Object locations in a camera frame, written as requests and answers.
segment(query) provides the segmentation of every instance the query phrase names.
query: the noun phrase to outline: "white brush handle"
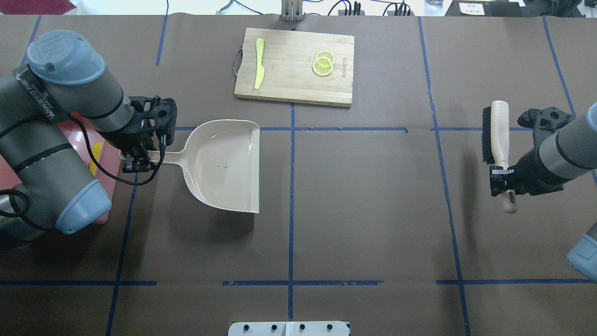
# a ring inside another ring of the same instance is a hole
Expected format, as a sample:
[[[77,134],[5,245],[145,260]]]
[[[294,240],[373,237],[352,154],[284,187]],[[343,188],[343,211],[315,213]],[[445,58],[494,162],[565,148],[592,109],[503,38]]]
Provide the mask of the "white brush handle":
[[[496,100],[491,103],[491,152],[496,165],[508,169],[510,154],[510,117],[508,103]],[[507,213],[518,211],[514,190],[502,193],[502,205]]]

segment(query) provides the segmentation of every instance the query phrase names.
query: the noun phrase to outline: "brush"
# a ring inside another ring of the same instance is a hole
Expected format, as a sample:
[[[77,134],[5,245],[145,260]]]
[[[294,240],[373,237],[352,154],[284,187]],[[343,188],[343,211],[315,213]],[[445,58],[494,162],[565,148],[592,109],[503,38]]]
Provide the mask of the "brush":
[[[481,145],[483,161],[508,169],[508,156],[510,151],[510,129],[508,103],[496,100],[491,106],[483,109],[483,127]],[[505,212],[518,211],[516,193],[508,190],[501,194],[502,206]]]

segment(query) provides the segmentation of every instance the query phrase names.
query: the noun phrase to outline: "red cloth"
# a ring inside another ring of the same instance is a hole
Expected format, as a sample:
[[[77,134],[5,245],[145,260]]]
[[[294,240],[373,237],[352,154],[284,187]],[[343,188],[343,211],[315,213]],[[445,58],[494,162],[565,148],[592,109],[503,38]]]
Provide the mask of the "red cloth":
[[[68,0],[0,0],[4,14],[62,15],[75,6]]]

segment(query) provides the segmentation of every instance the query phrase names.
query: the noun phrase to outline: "lemon slice illustration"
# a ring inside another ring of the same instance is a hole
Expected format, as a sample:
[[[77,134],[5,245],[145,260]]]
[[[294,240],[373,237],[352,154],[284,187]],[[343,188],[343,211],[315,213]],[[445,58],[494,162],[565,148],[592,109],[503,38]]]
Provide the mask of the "lemon slice illustration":
[[[317,76],[325,77],[332,73],[332,61],[324,56],[319,56],[313,61],[313,72]]]
[[[329,51],[325,51],[325,50],[324,51],[320,51],[320,52],[317,53],[317,55],[315,55],[315,58],[318,58],[318,57],[327,57],[332,62],[332,65],[336,61],[336,58],[334,57],[334,54],[330,53]]]

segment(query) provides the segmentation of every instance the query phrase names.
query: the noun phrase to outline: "black bristles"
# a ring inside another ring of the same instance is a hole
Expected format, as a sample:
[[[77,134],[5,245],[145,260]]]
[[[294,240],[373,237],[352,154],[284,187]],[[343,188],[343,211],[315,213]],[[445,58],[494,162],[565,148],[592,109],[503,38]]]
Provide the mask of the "black bristles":
[[[496,160],[491,151],[491,106],[483,109],[483,131],[481,132],[481,148],[483,161],[495,164]]]

